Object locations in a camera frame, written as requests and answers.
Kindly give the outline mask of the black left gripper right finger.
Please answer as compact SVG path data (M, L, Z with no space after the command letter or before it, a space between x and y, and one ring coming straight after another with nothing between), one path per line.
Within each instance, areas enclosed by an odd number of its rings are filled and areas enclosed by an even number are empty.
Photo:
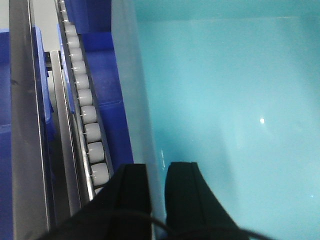
M238 227L215 197L195 162L172 162L165 180L169 240L266 240Z

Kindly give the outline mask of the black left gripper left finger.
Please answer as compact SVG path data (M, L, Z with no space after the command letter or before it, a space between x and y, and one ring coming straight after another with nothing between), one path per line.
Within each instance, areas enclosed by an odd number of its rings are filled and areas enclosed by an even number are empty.
M42 240L150 240L151 200L144 164L125 164L93 200Z

